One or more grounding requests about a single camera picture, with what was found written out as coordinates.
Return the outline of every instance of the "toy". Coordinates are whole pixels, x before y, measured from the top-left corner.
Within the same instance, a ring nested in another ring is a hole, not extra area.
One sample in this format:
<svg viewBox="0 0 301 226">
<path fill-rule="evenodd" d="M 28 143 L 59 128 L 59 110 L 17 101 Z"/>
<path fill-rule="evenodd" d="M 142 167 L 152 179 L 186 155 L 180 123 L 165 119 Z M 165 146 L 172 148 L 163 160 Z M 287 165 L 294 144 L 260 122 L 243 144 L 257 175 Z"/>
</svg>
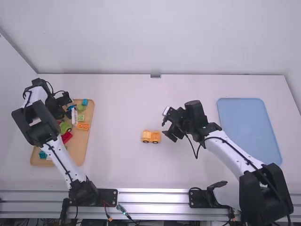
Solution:
<svg viewBox="0 0 301 226">
<path fill-rule="evenodd" d="M 71 110 L 72 108 L 74 108 L 76 105 L 71 105 L 69 107 L 67 107 L 67 111 Z"/>
<path fill-rule="evenodd" d="M 83 114 L 78 115 L 78 121 L 84 121 L 85 116 Z"/>
<path fill-rule="evenodd" d="M 40 157 L 40 159 L 46 159 L 47 158 L 47 154 L 45 152 L 43 152 L 43 151 L 40 151 L 39 157 Z"/>
<path fill-rule="evenodd" d="M 82 122 L 79 122 L 77 124 L 77 127 L 78 129 L 83 129 L 83 130 L 89 130 L 89 127 L 90 125 L 88 123 L 82 123 Z"/>
<path fill-rule="evenodd" d="M 76 106 L 76 108 L 77 108 L 78 112 L 83 112 L 86 109 L 86 107 L 83 105 L 78 105 L 78 106 Z"/>
<path fill-rule="evenodd" d="M 71 137 L 73 137 L 73 135 L 70 132 L 66 132 L 65 134 L 63 134 L 62 135 L 63 144 L 66 144 L 71 139 Z"/>
<path fill-rule="evenodd" d="M 66 121 L 63 121 L 60 123 L 60 128 L 61 128 L 61 135 L 65 134 L 66 132 L 71 132 L 72 130 L 72 125 Z"/>
<path fill-rule="evenodd" d="M 143 134 L 142 134 L 142 142 L 143 143 L 152 142 L 154 144 L 161 142 L 160 131 L 155 130 L 155 131 L 151 132 L 149 130 L 144 130 Z"/>
<path fill-rule="evenodd" d="M 88 100 L 87 99 L 83 99 L 83 102 L 81 103 L 81 105 L 88 106 Z"/>
<path fill-rule="evenodd" d="M 72 125 L 77 125 L 78 123 L 78 114 L 77 114 L 77 110 L 75 110 L 75 108 L 71 109 L 71 122 Z"/>
</svg>

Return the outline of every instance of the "green building block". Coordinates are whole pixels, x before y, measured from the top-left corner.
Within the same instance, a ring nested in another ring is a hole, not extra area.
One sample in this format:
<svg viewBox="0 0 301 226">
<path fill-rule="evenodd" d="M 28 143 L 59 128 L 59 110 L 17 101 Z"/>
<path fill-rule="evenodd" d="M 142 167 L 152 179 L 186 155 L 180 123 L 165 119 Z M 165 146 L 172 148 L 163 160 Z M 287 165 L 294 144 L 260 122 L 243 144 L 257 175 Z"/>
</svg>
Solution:
<svg viewBox="0 0 301 226">
<path fill-rule="evenodd" d="M 83 112 L 86 109 L 86 107 L 83 105 L 77 105 L 76 108 L 79 112 Z"/>
<path fill-rule="evenodd" d="M 78 119 L 77 119 L 78 121 L 84 121 L 85 120 L 85 116 L 83 115 L 83 114 L 80 114 L 79 116 L 78 116 Z"/>
</svg>

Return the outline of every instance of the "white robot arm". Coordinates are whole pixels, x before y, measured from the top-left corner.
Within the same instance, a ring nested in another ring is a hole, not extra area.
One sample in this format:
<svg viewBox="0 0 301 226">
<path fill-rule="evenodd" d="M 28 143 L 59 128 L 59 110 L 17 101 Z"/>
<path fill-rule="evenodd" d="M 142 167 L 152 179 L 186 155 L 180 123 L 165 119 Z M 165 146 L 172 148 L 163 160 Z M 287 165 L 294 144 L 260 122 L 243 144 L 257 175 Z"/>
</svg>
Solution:
<svg viewBox="0 0 301 226">
<path fill-rule="evenodd" d="M 235 207 L 242 211 L 247 222 L 258 226 L 271 224 L 284 216 L 289 219 L 293 204 L 282 170 L 274 163 L 266 165 L 255 159 L 231 141 L 220 126 L 209 123 L 199 100 L 187 102 L 185 109 L 167 107 L 163 116 L 162 126 L 167 121 L 172 123 L 163 134 L 174 142 L 191 134 L 194 141 L 215 154 L 239 181 L 239 189 L 232 187 L 231 190 L 234 199 L 229 199 L 224 192 L 226 181 L 217 182 L 206 191 L 197 188 L 209 206 Z"/>
<path fill-rule="evenodd" d="M 21 108 L 12 112 L 12 117 L 26 140 L 39 147 L 53 161 L 63 175 L 69 189 L 69 198 L 77 205 L 93 205 L 98 198 L 98 190 L 82 173 L 66 150 L 57 120 L 63 119 L 63 105 L 72 100 L 69 93 L 55 98 L 43 79 L 35 79 L 32 86 L 24 90 L 25 99 Z"/>
</svg>

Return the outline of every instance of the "green toy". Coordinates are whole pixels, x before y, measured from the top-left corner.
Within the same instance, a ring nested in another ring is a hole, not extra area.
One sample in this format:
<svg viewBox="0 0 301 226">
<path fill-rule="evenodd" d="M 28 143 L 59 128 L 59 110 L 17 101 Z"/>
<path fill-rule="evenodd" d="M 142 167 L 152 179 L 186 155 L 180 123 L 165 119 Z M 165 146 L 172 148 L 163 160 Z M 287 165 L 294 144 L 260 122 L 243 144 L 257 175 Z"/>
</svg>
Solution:
<svg viewBox="0 0 301 226">
<path fill-rule="evenodd" d="M 82 115 L 82 114 L 80 114 L 80 115 L 78 116 L 77 121 L 84 121 L 84 120 L 85 120 L 85 116 Z"/>
<path fill-rule="evenodd" d="M 61 135 L 64 135 L 66 132 L 71 132 L 72 125 L 66 121 L 63 121 L 60 124 L 60 128 L 61 128 Z"/>
<path fill-rule="evenodd" d="M 78 112 L 83 112 L 86 109 L 86 107 L 83 105 L 77 105 L 76 109 L 78 110 Z"/>
</svg>

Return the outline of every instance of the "blue mat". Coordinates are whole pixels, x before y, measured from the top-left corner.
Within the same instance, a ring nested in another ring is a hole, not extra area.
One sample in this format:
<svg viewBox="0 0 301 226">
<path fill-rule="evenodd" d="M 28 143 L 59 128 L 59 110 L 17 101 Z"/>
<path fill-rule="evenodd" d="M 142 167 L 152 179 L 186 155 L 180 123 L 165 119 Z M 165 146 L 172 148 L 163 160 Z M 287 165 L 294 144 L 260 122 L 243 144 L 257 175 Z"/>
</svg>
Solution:
<svg viewBox="0 0 301 226">
<path fill-rule="evenodd" d="M 221 127 L 232 141 L 265 164 L 281 165 L 281 153 L 261 99 L 221 98 L 217 107 Z"/>
</svg>

